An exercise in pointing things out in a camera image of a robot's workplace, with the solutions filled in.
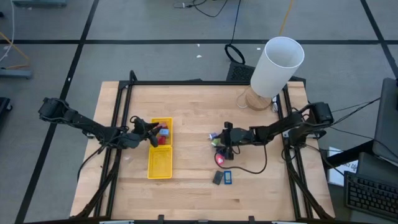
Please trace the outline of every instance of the yellow plastic basket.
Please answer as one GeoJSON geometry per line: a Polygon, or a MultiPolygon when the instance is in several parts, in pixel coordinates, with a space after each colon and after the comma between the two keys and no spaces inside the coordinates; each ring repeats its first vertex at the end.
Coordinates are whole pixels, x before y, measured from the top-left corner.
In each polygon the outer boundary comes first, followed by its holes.
{"type": "Polygon", "coordinates": [[[173,172],[173,118],[154,118],[151,121],[156,122],[167,124],[169,136],[166,137],[165,145],[149,148],[148,179],[170,179],[173,172]]]}
{"type": "Polygon", "coordinates": [[[173,171],[173,148],[171,146],[149,149],[148,179],[169,179],[173,171]]]}

